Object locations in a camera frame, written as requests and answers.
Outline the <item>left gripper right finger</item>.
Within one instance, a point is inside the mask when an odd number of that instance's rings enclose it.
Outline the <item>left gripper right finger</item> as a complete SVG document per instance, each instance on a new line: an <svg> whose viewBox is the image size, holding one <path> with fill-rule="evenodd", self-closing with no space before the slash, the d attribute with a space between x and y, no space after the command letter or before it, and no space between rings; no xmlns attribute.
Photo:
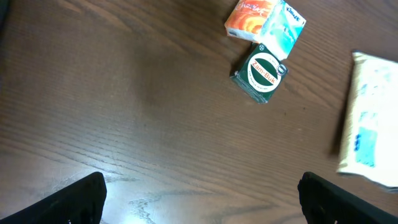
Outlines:
<svg viewBox="0 0 398 224"><path fill-rule="evenodd" d="M305 172L298 183L299 201L311 224L396 224L397 217L335 184Z"/></svg>

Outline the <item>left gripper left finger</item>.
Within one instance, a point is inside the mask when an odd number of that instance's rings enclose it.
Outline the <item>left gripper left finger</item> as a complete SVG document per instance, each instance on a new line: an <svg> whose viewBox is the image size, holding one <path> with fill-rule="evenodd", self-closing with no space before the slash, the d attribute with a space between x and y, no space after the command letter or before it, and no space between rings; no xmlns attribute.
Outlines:
<svg viewBox="0 0 398 224"><path fill-rule="evenodd" d="M94 172L41 201L1 219L1 224L99 224L106 194L103 174Z"/></svg>

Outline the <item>yellow snack bag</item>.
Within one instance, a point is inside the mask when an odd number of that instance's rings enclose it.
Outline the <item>yellow snack bag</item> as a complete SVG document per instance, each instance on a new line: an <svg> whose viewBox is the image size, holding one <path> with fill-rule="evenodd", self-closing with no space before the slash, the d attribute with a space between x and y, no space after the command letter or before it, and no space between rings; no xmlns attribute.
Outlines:
<svg viewBox="0 0 398 224"><path fill-rule="evenodd" d="M355 51L341 136L343 175L397 191L397 62Z"/></svg>

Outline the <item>round tape roll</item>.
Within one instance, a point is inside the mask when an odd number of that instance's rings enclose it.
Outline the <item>round tape roll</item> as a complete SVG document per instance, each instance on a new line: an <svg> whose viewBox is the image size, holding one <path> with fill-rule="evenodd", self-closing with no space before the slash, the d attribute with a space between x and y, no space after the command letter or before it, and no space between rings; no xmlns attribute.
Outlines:
<svg viewBox="0 0 398 224"><path fill-rule="evenodd" d="M229 77L256 103L266 104L288 72L264 44L252 44L251 53Z"/></svg>

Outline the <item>teal small carton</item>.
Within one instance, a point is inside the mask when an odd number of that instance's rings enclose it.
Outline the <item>teal small carton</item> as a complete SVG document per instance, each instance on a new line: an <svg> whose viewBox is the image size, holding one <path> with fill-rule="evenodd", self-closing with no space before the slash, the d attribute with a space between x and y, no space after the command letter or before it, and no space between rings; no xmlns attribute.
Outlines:
<svg viewBox="0 0 398 224"><path fill-rule="evenodd" d="M301 34L306 19L285 1L278 1L266 19L259 36L278 60L285 60Z"/></svg>

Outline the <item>orange small carton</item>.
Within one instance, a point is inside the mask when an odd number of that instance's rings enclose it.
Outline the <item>orange small carton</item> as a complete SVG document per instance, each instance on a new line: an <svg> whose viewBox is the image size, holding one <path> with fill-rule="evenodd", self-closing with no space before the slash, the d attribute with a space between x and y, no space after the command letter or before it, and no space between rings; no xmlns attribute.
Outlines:
<svg viewBox="0 0 398 224"><path fill-rule="evenodd" d="M239 0L224 26L228 36L258 43L261 30L278 0Z"/></svg>

